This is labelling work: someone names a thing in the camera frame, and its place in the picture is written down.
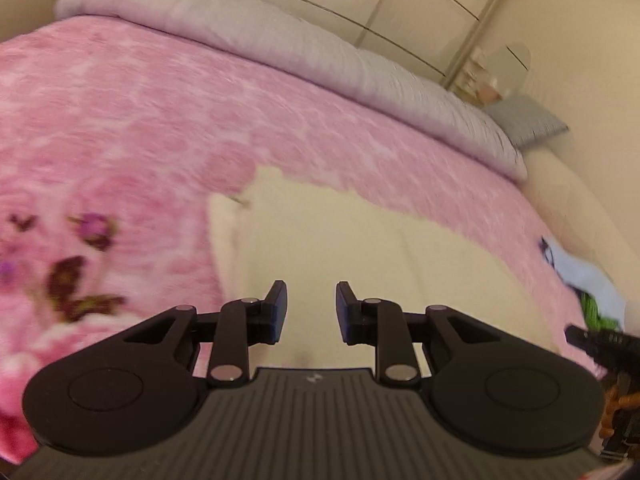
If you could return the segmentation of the right hand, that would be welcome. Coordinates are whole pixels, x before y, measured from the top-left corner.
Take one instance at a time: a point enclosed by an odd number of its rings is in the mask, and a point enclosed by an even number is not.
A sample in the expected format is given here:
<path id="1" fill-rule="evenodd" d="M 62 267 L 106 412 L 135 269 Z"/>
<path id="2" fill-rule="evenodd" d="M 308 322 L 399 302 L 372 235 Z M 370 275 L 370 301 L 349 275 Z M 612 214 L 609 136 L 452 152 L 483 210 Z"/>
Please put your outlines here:
<path id="1" fill-rule="evenodd" d="M 638 392 L 624 394 L 623 396 L 619 394 L 617 379 L 612 373 L 606 374 L 601 379 L 601 385 L 606 388 L 606 391 L 605 407 L 600 421 L 599 438 L 605 440 L 614 434 L 614 414 L 619 410 L 636 410 L 640 405 L 640 396 Z"/>

